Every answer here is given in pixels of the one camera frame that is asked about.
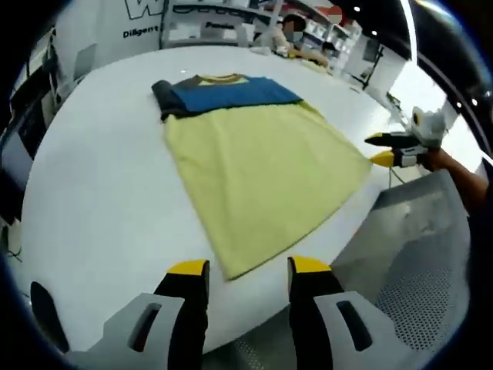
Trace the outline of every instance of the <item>round table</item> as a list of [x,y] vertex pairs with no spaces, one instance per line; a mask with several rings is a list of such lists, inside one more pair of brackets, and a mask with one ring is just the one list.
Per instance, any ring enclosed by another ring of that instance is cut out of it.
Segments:
[[225,281],[173,158],[151,91],[195,74],[266,76],[320,110],[366,155],[363,142],[390,113],[364,92],[296,61],[227,46],[167,49],[91,72],[62,106],[36,155],[22,212],[29,278],[52,295],[72,350],[102,336],[104,322],[166,270],[210,260],[209,327],[204,352],[265,322],[288,304],[287,257],[331,263],[359,228],[386,176],[374,167],[365,185],[294,247]]

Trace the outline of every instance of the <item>t-shirt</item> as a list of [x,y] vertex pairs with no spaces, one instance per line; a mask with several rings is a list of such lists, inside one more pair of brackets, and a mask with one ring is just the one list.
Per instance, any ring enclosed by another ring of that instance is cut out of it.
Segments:
[[472,368],[487,368],[491,360],[490,343],[493,321],[493,187],[488,188],[485,206],[469,218],[471,250],[468,262],[470,301],[468,313],[452,340],[435,356],[427,368],[454,368],[472,361]]

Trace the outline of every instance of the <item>metal mesh panel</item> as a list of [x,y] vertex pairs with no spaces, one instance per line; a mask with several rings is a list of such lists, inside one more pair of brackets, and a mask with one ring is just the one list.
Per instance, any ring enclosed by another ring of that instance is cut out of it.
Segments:
[[444,241],[434,235],[408,243],[377,298],[377,307],[394,321],[397,336],[416,351],[440,346],[448,332],[447,311],[454,297],[451,262],[444,257],[450,251]]

